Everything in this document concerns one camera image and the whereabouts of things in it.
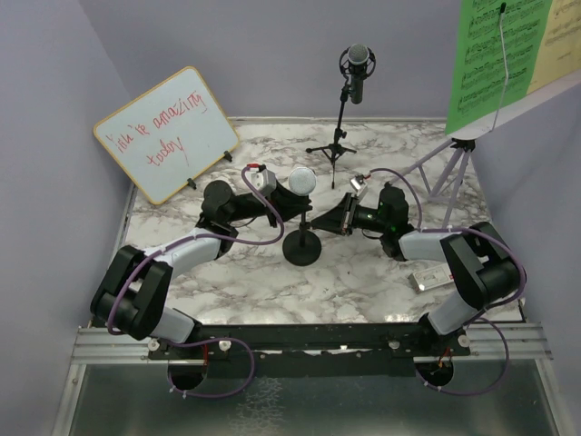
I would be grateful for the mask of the white handheld microphone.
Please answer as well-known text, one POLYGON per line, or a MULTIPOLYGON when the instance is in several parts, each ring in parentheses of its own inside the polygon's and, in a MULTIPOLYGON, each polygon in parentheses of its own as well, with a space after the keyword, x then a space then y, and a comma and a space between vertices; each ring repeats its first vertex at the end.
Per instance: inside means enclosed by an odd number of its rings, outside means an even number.
POLYGON ((308 167, 296 167, 290 172, 288 186, 298 196, 308 196, 317 186, 317 176, 308 167))

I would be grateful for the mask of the black round-base mic stand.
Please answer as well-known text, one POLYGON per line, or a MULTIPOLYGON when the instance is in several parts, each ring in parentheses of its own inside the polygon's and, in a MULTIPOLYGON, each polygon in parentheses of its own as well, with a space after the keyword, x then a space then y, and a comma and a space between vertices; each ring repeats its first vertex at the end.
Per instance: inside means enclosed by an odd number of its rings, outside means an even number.
POLYGON ((320 238, 310 230, 307 213, 299 217, 298 229, 288 233, 283 239, 282 253, 289 263, 308 266, 319 259, 322 246, 320 238))

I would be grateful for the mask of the black tripod mic stand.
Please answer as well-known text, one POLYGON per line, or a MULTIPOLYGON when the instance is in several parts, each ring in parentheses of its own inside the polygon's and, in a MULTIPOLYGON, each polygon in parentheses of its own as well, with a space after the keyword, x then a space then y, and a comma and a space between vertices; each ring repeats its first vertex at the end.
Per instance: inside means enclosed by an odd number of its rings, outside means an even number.
POLYGON ((326 146, 319 146, 314 148, 306 148, 305 151, 307 154, 312 154, 314 152, 321 151, 327 160, 331 164, 331 188, 335 188, 335 177, 336 177, 336 162, 341 158, 342 155, 345 153, 355 154, 357 151, 354 149, 350 149, 348 147, 344 147, 340 141, 345 139, 347 136, 347 132, 342 129, 342 121, 344 115, 345 105, 350 97, 350 83, 349 80, 346 80, 345 84, 341 88, 340 92, 340 109, 339 115, 337 119, 337 125, 334 129, 333 134, 333 142, 326 145, 326 146))

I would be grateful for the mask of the black condenser microphone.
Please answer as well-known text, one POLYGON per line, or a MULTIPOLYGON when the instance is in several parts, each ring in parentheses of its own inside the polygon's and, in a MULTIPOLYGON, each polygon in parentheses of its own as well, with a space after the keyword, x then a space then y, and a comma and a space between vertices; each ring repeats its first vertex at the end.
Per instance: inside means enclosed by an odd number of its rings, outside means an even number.
POLYGON ((361 104, 364 81, 375 71, 376 56, 363 44, 354 44, 345 49, 339 60, 341 75, 349 87, 349 97, 353 104, 361 104))

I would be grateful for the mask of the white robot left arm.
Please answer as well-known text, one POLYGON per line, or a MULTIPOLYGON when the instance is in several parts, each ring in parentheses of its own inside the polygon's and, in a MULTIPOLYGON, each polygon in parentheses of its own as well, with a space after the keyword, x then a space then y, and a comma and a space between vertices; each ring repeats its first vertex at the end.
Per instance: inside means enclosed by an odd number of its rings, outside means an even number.
POLYGON ((286 222, 309 211, 316 180, 293 175, 288 187, 259 185, 266 203, 254 193, 235 194, 222 180, 211 182, 203 192, 200 220, 186 236, 157 248, 119 249, 91 301, 92 315, 117 333, 166 340, 177 356, 194 356, 201 345, 199 323, 165 305, 171 281, 226 254, 238 235, 233 222, 262 216, 286 222))

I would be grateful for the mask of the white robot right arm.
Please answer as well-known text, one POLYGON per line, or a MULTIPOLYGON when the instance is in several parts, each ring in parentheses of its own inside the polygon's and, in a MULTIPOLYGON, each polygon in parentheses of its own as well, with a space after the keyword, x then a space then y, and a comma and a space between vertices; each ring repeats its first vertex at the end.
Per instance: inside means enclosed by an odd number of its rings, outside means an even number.
POLYGON ((446 349, 449 335, 476 320, 487 309, 518 297, 526 283, 524 267, 488 222, 468 228, 423 229, 409 222, 409 204, 398 187, 386 184, 375 209, 361 206, 347 193, 340 203, 314 218, 311 227, 339 235, 355 229, 377 233, 384 253, 399 262, 425 260, 446 263, 456 291, 423 315, 417 333, 419 348, 428 355, 446 349))

